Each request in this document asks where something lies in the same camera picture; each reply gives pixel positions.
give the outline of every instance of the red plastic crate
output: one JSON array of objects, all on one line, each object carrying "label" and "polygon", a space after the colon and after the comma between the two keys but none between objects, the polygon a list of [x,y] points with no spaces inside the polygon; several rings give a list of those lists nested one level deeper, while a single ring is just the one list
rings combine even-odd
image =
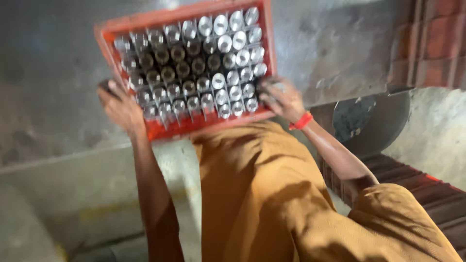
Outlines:
[{"label": "red plastic crate", "polygon": [[[122,69],[120,54],[113,45],[113,41],[119,35],[147,27],[168,25],[176,21],[184,21],[209,15],[216,16],[226,11],[247,10],[250,7],[257,7],[260,12],[258,23],[262,28],[262,47],[265,50],[263,62],[268,68],[266,76],[276,75],[277,68],[270,0],[205,1],[189,6],[181,6],[173,10],[157,10],[138,13],[96,24],[94,34],[103,56],[113,70],[116,80],[122,86],[127,87],[128,75]],[[265,108],[262,104],[259,104],[259,108],[256,112],[250,113],[245,111],[239,117],[232,114],[228,119],[223,119],[219,118],[217,112],[215,112],[214,114],[206,115],[206,120],[204,116],[201,115],[195,117],[194,122],[191,122],[191,119],[185,119],[181,122],[180,126],[176,122],[171,123],[167,130],[156,120],[146,121],[146,127],[150,140],[182,138],[192,134],[217,131],[240,124],[267,119],[273,115],[273,112]]]}]

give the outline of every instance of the right hand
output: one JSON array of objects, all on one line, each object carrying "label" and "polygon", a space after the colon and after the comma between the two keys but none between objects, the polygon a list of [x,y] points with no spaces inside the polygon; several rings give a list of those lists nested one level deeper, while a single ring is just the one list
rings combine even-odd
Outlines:
[{"label": "right hand", "polygon": [[284,77],[273,76],[260,83],[259,98],[277,115],[296,123],[306,113],[301,92]]}]

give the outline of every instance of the metal cylinder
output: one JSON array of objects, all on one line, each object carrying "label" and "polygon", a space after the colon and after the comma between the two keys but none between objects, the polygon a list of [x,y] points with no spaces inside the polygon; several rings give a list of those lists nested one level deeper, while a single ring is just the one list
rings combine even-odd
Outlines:
[{"label": "metal cylinder", "polygon": [[249,67],[245,67],[241,70],[240,77],[242,81],[251,81],[253,79],[253,72]]},{"label": "metal cylinder", "polygon": [[175,62],[180,62],[180,61],[184,60],[184,58],[186,57],[185,49],[181,45],[173,46],[171,48],[170,54],[171,54],[171,58]]},{"label": "metal cylinder", "polygon": [[192,61],[191,68],[194,74],[200,75],[206,69],[206,63],[204,62],[204,59],[202,59],[201,57],[198,57]]},{"label": "metal cylinder", "polygon": [[243,86],[243,98],[252,98],[256,92],[252,84],[245,84]]},{"label": "metal cylinder", "polygon": [[236,71],[230,71],[226,75],[226,83],[228,85],[237,85],[240,82],[240,75]]},{"label": "metal cylinder", "polygon": [[223,67],[226,69],[232,69],[236,65],[236,55],[228,53],[223,57]]},{"label": "metal cylinder", "polygon": [[228,29],[228,19],[224,15],[219,15],[215,18],[213,22],[213,31],[217,35],[224,35]]},{"label": "metal cylinder", "polygon": [[168,87],[167,87],[167,96],[170,99],[173,100],[174,98],[179,97],[180,95],[181,95],[181,88],[180,88],[179,84],[174,83],[174,84],[168,85]]},{"label": "metal cylinder", "polygon": [[248,26],[257,23],[257,21],[259,21],[259,9],[257,9],[257,7],[248,9],[244,15],[244,21]]},{"label": "metal cylinder", "polygon": [[176,73],[180,78],[186,78],[191,72],[191,67],[185,61],[181,61],[176,65]]},{"label": "metal cylinder", "polygon": [[246,66],[249,63],[249,51],[246,49],[240,50],[236,54],[236,64],[239,66]]},{"label": "metal cylinder", "polygon": [[250,98],[246,101],[245,106],[248,112],[256,112],[257,108],[259,107],[259,103],[257,102],[257,99]]},{"label": "metal cylinder", "polygon": [[156,86],[162,82],[162,77],[156,70],[151,69],[147,71],[146,80],[149,85]]},{"label": "metal cylinder", "polygon": [[232,38],[229,35],[222,35],[217,43],[217,46],[222,53],[228,53],[232,49]]},{"label": "metal cylinder", "polygon": [[232,104],[232,112],[235,116],[239,117],[240,115],[243,114],[243,111],[244,111],[243,103],[241,103],[240,101]]},{"label": "metal cylinder", "polygon": [[233,31],[238,31],[243,27],[243,13],[241,11],[235,11],[230,16],[230,28]]},{"label": "metal cylinder", "polygon": [[225,76],[222,73],[217,73],[212,77],[212,87],[214,89],[222,89],[225,86]]},{"label": "metal cylinder", "polygon": [[183,32],[183,36],[185,37],[185,39],[192,40],[196,38],[198,28],[193,21],[187,20],[183,22],[182,32]]},{"label": "metal cylinder", "polygon": [[233,36],[233,48],[241,50],[246,45],[246,33],[243,31],[236,32]]},{"label": "metal cylinder", "polygon": [[241,89],[239,86],[235,85],[230,88],[230,101],[238,101],[241,99]]},{"label": "metal cylinder", "polygon": [[207,16],[201,17],[199,20],[199,33],[203,36],[209,36],[212,32],[212,20]]},{"label": "metal cylinder", "polygon": [[167,64],[168,60],[170,60],[170,53],[168,52],[168,48],[165,46],[161,46],[154,51],[155,61],[160,65]]},{"label": "metal cylinder", "polygon": [[190,56],[199,55],[201,52],[201,43],[197,40],[191,40],[186,43],[186,51]]},{"label": "metal cylinder", "polygon": [[194,84],[194,81],[188,80],[183,83],[183,94],[185,96],[196,94],[196,84]]},{"label": "metal cylinder", "polygon": [[254,75],[257,77],[265,76],[267,73],[267,65],[264,63],[258,63],[254,66]]},{"label": "metal cylinder", "polygon": [[204,91],[209,90],[209,88],[210,88],[209,78],[207,78],[205,76],[200,77],[198,79],[198,82],[197,82],[197,87],[198,87],[199,92],[204,92]]},{"label": "metal cylinder", "polygon": [[167,41],[170,43],[178,42],[180,39],[180,33],[178,29],[178,25],[169,25],[165,27],[165,35],[167,37]]},{"label": "metal cylinder", "polygon": [[227,119],[231,115],[230,106],[228,104],[224,104],[219,107],[219,114],[221,118]]},{"label": "metal cylinder", "polygon": [[249,31],[247,35],[247,39],[251,44],[257,43],[262,39],[262,29],[261,28],[253,28]]},{"label": "metal cylinder", "polygon": [[207,54],[211,55],[215,53],[215,50],[217,50],[217,40],[212,36],[209,36],[204,40],[202,47]]},{"label": "metal cylinder", "polygon": [[221,65],[221,61],[220,61],[219,55],[213,54],[209,56],[209,58],[207,59],[207,67],[210,69],[210,71],[219,70],[220,65]]},{"label": "metal cylinder", "polygon": [[225,89],[220,89],[215,93],[215,102],[217,104],[226,104],[228,102],[228,94]]},{"label": "metal cylinder", "polygon": [[175,70],[173,70],[173,68],[171,68],[170,66],[163,67],[161,73],[162,79],[166,83],[170,83],[173,82],[173,80],[175,80]]},{"label": "metal cylinder", "polygon": [[256,47],[251,50],[251,61],[259,62],[264,57],[265,49],[263,47]]}]

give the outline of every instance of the metal surface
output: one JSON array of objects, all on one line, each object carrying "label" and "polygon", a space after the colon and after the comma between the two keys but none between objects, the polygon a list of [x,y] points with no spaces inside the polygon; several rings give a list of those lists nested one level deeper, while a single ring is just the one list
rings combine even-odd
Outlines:
[{"label": "metal surface", "polygon": [[[127,146],[126,134],[96,97],[95,86],[111,73],[94,39],[94,22],[194,2],[3,3],[1,166]],[[272,0],[278,72],[293,79],[305,106],[385,91],[399,3]]]}]

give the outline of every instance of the shiny metal cylinder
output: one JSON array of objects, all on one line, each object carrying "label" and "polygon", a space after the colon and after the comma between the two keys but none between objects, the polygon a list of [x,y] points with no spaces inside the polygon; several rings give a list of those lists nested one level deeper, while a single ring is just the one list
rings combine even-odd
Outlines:
[{"label": "shiny metal cylinder", "polygon": [[219,114],[221,118],[227,119],[231,115],[230,106],[228,104],[224,104],[219,107]]},{"label": "shiny metal cylinder", "polygon": [[212,33],[212,20],[207,16],[199,19],[199,33],[203,36],[210,36]]},{"label": "shiny metal cylinder", "polygon": [[226,75],[226,83],[228,85],[237,85],[240,82],[240,75],[236,71],[230,71]]},{"label": "shiny metal cylinder", "polygon": [[246,66],[249,63],[249,51],[246,49],[240,50],[236,54],[236,64],[239,66]]},{"label": "shiny metal cylinder", "polygon": [[235,11],[230,16],[230,28],[233,31],[238,31],[243,27],[243,13],[241,11]]},{"label": "shiny metal cylinder", "polygon": [[236,65],[236,55],[228,53],[223,57],[223,67],[226,69],[232,69]]},{"label": "shiny metal cylinder", "polygon": [[228,93],[225,89],[220,89],[215,93],[215,102],[218,105],[226,104],[228,102]]},{"label": "shiny metal cylinder", "polygon": [[176,65],[176,73],[180,78],[186,78],[191,72],[191,67],[185,61],[181,61]]},{"label": "shiny metal cylinder", "polygon": [[196,94],[196,84],[194,81],[188,80],[183,83],[183,94],[185,96]]},{"label": "shiny metal cylinder", "polygon": [[219,15],[215,18],[213,22],[213,31],[217,35],[224,35],[228,29],[228,19],[224,15]]},{"label": "shiny metal cylinder", "polygon": [[236,50],[241,50],[246,45],[246,33],[243,31],[236,32],[233,36],[233,48]]},{"label": "shiny metal cylinder", "polygon": [[247,34],[247,39],[251,44],[257,43],[262,39],[262,29],[261,28],[253,28]]},{"label": "shiny metal cylinder", "polygon": [[217,73],[212,77],[212,87],[214,89],[222,89],[225,86],[225,76],[222,73]]},{"label": "shiny metal cylinder", "polygon": [[200,75],[206,69],[206,63],[201,57],[195,58],[191,64],[192,72],[196,75]]},{"label": "shiny metal cylinder", "polygon": [[248,26],[257,23],[259,21],[259,9],[257,7],[248,9],[244,15],[244,21]]},{"label": "shiny metal cylinder", "polygon": [[228,53],[232,49],[232,38],[229,35],[222,35],[217,43],[217,46],[222,53]]},{"label": "shiny metal cylinder", "polygon": [[199,92],[204,92],[210,89],[210,80],[209,78],[203,76],[198,79],[197,88]]},{"label": "shiny metal cylinder", "polygon": [[175,70],[173,70],[173,68],[171,68],[170,66],[163,67],[161,75],[162,79],[166,83],[170,83],[173,82],[173,80],[175,80]]},{"label": "shiny metal cylinder", "polygon": [[210,71],[219,70],[220,65],[222,64],[221,64],[219,55],[213,54],[209,56],[209,58],[207,59],[207,67],[210,69]]},{"label": "shiny metal cylinder", "polygon": [[235,102],[234,104],[232,104],[232,113],[239,117],[240,115],[243,114],[243,103],[241,103],[240,101],[238,102]]}]

